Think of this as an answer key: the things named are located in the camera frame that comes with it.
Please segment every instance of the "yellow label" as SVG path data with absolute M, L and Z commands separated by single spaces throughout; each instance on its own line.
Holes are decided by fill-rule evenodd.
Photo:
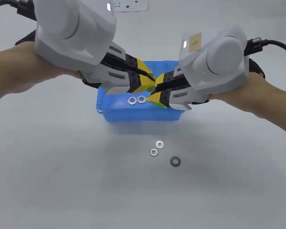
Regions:
M 189 53 L 201 49 L 201 36 L 202 33 L 195 34 L 189 39 Z

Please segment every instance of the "silver washer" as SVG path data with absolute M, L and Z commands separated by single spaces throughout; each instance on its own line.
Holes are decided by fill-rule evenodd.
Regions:
M 151 151 L 149 151 L 149 154 L 151 156 L 157 156 L 158 155 L 158 150 L 157 149 L 151 149 Z
M 129 97 L 129 99 L 127 100 L 127 102 L 130 104 L 130 105 L 134 105 L 137 103 L 137 98 L 132 96 L 132 97 Z
M 162 149 L 162 148 L 164 147 L 163 141 L 157 141 L 157 142 L 156 142 L 156 147 L 157 147 L 158 149 Z
M 144 95 L 140 95 L 140 96 L 138 96 L 137 101 L 138 101 L 138 103 L 143 104 L 146 102 L 146 97 Z

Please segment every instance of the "metal washer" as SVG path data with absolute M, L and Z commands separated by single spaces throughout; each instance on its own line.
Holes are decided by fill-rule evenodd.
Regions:
M 138 103 L 143 104 L 146 102 L 146 97 L 144 95 L 140 95 L 137 98 Z
M 151 149 L 151 150 L 149 151 L 149 154 L 150 154 L 151 156 L 157 156 L 157 155 L 158 155 L 158 150 L 157 150 L 157 149 Z
M 171 158 L 171 160 L 170 160 L 170 163 L 171 163 L 171 165 L 172 165 L 173 167 L 178 167 L 178 166 L 180 166 L 180 164 L 181 164 L 181 160 L 180 160 L 179 157 L 173 156 L 173 157 Z
M 129 97 L 127 102 L 130 104 L 130 105 L 134 105 L 137 103 L 137 98 L 132 96 L 132 97 Z
M 157 147 L 158 149 L 162 149 L 162 148 L 164 147 L 163 141 L 156 141 L 156 147 Z

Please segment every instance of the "black cable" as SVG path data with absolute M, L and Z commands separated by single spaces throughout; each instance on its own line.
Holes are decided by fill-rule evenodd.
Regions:
M 17 8 L 18 1 L 17 0 L 0 0 L 0 6 L 4 6 L 4 5 L 10 5 L 12 7 Z
M 269 44 L 276 45 L 276 46 L 286 50 L 286 44 L 284 44 L 282 42 L 278 42 L 278 41 L 274 41 L 274 40 L 263 40 L 263 41 L 261 41 L 262 46 L 266 46 Z

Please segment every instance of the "white background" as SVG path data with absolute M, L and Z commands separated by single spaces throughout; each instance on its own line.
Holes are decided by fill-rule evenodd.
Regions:
M 286 0 L 150 0 L 117 18 L 115 42 L 143 60 L 176 60 L 182 32 L 227 23 L 286 42 Z M 2 7 L 0 50 L 34 27 Z M 286 90 L 285 51 L 252 58 Z M 61 76 L 0 101 L 0 229 L 286 229 L 284 131 L 218 101 L 175 123 L 112 125 L 96 95 Z

